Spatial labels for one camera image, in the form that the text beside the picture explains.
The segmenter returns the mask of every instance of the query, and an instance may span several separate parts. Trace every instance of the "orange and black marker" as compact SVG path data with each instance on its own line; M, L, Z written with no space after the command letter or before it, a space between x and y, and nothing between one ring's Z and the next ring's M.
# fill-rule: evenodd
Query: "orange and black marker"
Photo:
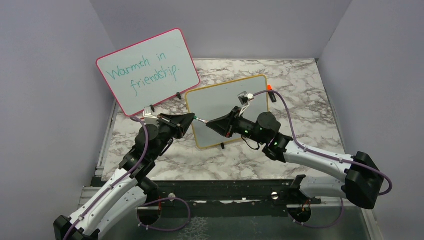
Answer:
M272 90L273 88L271 87L271 85L268 85L267 89ZM268 95L269 95L269 98L271 99L271 102L273 103L277 102L276 95L273 92L268 92Z

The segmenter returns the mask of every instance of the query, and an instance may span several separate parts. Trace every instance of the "marble surface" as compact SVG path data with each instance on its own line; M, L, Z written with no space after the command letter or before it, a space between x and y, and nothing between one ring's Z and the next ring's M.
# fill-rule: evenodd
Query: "marble surface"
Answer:
M195 60L201 83L208 85L264 74L268 84L285 97L299 141L323 150L344 153L339 132L314 59L293 60ZM173 98L155 106L155 114L187 113L184 99ZM280 132L291 136L284 106L278 99L269 109L281 123ZM102 180L107 181L124 155L134 145L141 128L121 110L118 111L107 151ZM323 176L324 173L291 163L269 160L242 140L228 143L225 149L214 146L198 149L192 128L176 140L156 160L151 180L255 180L293 179L297 175Z

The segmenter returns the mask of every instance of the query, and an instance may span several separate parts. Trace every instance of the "whiteboard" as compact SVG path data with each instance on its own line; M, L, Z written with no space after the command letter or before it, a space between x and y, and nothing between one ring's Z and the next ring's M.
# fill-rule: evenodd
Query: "whiteboard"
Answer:
M178 28L102 56L96 65L126 116L200 83Z
M185 101L189 113L195 113L200 119L210 121L229 114L235 106L241 107L238 95L242 92L255 94L266 90L267 85L265 75L255 75L189 90L185 94ZM256 122L258 116L268 110L267 94L260 94L254 97L243 117ZM241 139L239 134L234 134L231 138L221 136L196 120L191 125L196 145L200 149Z

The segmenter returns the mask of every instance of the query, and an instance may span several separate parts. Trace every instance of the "metal bolt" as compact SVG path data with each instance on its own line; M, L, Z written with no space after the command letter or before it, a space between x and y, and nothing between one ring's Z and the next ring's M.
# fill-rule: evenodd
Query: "metal bolt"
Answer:
M171 192L169 195L168 195L168 198L175 198L176 196L175 196L175 194L173 193L173 192Z
M277 192L273 192L273 193L271 193L271 198L272 198L273 200L277 200L277 199L278 199L278 193L277 193Z

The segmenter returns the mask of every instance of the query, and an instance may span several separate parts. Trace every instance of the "black cable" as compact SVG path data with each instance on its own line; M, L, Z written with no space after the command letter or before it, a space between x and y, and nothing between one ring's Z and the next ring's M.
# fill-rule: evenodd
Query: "black cable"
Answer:
M253 148L253 147L251 147L250 145L249 145L249 143L248 143L248 141L246 141L246 139L243 137L243 136L241 136L241 139L243 139L243 141L247 144L247 146L249 147L249 148L251 148L251 149L253 149L253 150L259 150L259 148L260 148L260 146L259 146L259 143L257 142L257 148Z

